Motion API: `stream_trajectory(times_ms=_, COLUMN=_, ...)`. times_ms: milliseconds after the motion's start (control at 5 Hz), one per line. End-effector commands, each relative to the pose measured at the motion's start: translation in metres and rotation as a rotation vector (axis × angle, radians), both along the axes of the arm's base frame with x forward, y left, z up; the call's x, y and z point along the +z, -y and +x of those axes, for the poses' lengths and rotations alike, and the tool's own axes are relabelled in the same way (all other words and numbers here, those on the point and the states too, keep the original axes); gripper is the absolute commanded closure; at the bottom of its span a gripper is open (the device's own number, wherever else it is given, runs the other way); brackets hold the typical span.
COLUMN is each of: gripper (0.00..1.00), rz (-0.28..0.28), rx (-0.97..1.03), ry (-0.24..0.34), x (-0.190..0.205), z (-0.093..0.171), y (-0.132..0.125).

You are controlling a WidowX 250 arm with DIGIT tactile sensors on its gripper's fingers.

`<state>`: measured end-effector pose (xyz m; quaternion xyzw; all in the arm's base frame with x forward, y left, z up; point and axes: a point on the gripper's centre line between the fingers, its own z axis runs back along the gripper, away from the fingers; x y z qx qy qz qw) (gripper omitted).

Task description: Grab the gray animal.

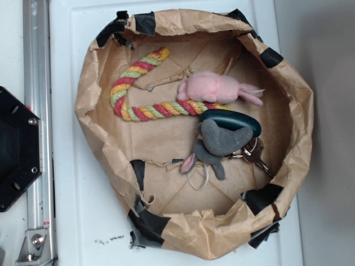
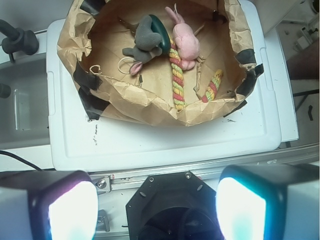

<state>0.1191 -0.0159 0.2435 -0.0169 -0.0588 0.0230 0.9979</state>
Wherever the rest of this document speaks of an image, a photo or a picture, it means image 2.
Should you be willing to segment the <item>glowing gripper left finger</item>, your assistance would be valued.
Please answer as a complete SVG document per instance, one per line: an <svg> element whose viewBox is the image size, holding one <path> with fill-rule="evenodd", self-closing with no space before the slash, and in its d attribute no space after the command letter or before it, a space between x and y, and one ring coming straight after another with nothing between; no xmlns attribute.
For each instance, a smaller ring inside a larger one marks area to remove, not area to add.
<svg viewBox="0 0 320 240"><path fill-rule="evenodd" d="M92 240L98 208L96 186L84 171L0 174L2 240Z"/></svg>

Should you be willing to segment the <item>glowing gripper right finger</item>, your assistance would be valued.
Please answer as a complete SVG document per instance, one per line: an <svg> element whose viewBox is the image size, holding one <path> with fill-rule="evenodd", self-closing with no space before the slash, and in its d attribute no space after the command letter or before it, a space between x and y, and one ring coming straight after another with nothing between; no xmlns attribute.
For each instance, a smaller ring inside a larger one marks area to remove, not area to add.
<svg viewBox="0 0 320 240"><path fill-rule="evenodd" d="M318 240L320 168L229 165L220 175L215 205L227 240Z"/></svg>

